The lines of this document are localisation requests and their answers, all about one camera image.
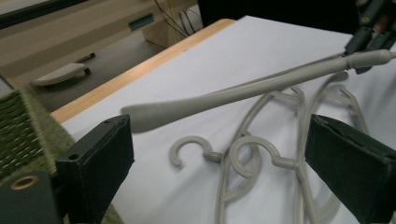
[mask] metal grommet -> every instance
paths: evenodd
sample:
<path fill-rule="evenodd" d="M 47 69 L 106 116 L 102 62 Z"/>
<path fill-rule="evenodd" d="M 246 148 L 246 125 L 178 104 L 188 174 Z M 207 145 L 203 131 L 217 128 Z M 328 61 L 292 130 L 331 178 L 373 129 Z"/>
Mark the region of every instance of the metal grommet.
<path fill-rule="evenodd" d="M 360 7 L 366 5 L 366 3 L 367 3 L 367 0 L 357 0 L 356 1 L 356 5 L 358 5 Z"/>
<path fill-rule="evenodd" d="M 370 21 L 370 18 L 363 17 L 363 18 L 361 18 L 361 21 L 364 22 L 364 23 L 368 23 Z"/>
<path fill-rule="evenodd" d="M 20 190 L 20 189 L 27 189 L 31 186 L 33 186 L 33 184 L 35 184 L 35 182 L 38 181 L 38 176 L 36 175 L 28 175 L 28 176 L 24 176 L 16 181 L 14 181 L 14 183 L 12 183 L 11 188 L 14 190 Z"/>

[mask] black foam pad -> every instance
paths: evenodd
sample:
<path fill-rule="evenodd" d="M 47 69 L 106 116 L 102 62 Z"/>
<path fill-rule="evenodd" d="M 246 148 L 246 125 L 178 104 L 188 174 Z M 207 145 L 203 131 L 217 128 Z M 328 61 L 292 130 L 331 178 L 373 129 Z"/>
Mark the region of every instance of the black foam pad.
<path fill-rule="evenodd" d="M 128 115 L 107 119 L 56 160 L 74 223 L 100 223 L 134 162 Z"/>
<path fill-rule="evenodd" d="M 313 115 L 305 159 L 360 223 L 390 222 L 395 150 L 339 120 Z"/>

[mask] wooden desk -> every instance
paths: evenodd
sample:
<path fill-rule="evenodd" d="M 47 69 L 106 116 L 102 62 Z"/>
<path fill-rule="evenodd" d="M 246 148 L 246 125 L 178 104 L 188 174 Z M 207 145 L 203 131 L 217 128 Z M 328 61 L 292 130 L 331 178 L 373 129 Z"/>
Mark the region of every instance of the wooden desk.
<path fill-rule="evenodd" d="M 91 105 L 98 103 L 99 101 L 106 98 L 111 93 L 119 90 L 120 88 L 126 86 L 127 84 L 135 81 L 139 77 L 149 73 L 151 70 L 157 68 L 158 66 L 168 62 L 169 60 L 175 58 L 177 55 L 183 53 L 184 51 L 192 48 L 201 41 L 215 34 L 216 32 L 224 29 L 225 27 L 234 23 L 233 20 L 220 20 L 212 25 L 206 27 L 205 29 L 199 31 L 195 35 L 192 35 L 174 46 L 162 51 L 161 53 L 155 55 L 154 57 L 146 60 L 145 62 L 133 67 L 129 71 L 113 78 L 102 86 L 88 92 L 87 94 L 79 97 L 77 100 L 65 105 L 58 110 L 51 113 L 51 115 L 60 123 L 73 118 L 78 113 L 87 109 Z"/>

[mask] white table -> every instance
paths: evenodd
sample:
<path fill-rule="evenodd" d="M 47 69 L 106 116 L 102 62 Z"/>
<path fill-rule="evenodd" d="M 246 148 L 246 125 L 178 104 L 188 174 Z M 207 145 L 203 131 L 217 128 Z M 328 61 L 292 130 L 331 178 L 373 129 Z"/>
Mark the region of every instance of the white table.
<path fill-rule="evenodd" d="M 245 17 L 212 35 L 172 61 L 111 94 L 63 123 L 76 139 L 96 124 L 117 116 L 125 105 L 183 99 L 206 94 L 342 52 L 350 35 Z M 342 84 L 361 104 L 371 136 L 396 148 L 396 62 L 350 77 Z M 299 85 L 306 100 L 326 80 Z M 179 120 L 147 133 L 133 134 L 134 157 L 113 203 L 125 223 L 213 223 L 219 165 L 202 158 L 202 150 L 187 145 L 180 152 L 185 166 L 172 166 L 170 146 L 181 137 L 199 135 L 217 152 L 231 144 L 239 122 L 254 104 L 248 99 Z M 324 104 L 319 114 L 350 122 L 347 111 Z M 295 157 L 297 118 L 290 105 L 271 102 L 250 131 L 272 142 L 283 157 Z M 227 206 L 227 222 L 291 223 L 294 172 L 275 168 L 267 152 L 254 188 Z M 329 191 L 312 172 L 314 196 L 323 203 Z M 231 184 L 240 180 L 232 176 Z M 330 223 L 358 223 L 341 207 Z"/>

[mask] gray hook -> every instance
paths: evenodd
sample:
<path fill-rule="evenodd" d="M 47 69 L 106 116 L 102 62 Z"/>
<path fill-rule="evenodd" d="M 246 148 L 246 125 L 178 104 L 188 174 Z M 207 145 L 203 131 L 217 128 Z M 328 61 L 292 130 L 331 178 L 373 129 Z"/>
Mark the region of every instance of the gray hook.
<path fill-rule="evenodd" d="M 222 154 L 214 152 L 210 143 L 200 136 L 187 136 L 177 140 L 169 151 L 169 159 L 175 166 L 180 166 L 182 161 L 178 157 L 177 153 L 180 149 L 188 143 L 196 143 L 201 145 L 204 150 L 204 158 L 209 161 L 221 162 Z"/>
<path fill-rule="evenodd" d="M 235 171 L 244 178 L 251 178 L 253 176 L 253 174 L 245 166 L 242 165 L 241 161 L 238 158 L 239 151 L 245 144 L 257 144 L 267 149 L 272 157 L 272 163 L 274 166 L 283 167 L 291 170 L 296 169 L 296 161 L 281 157 L 276 147 L 269 141 L 257 136 L 245 136 L 236 140 L 230 148 L 231 165 L 233 166 Z"/>

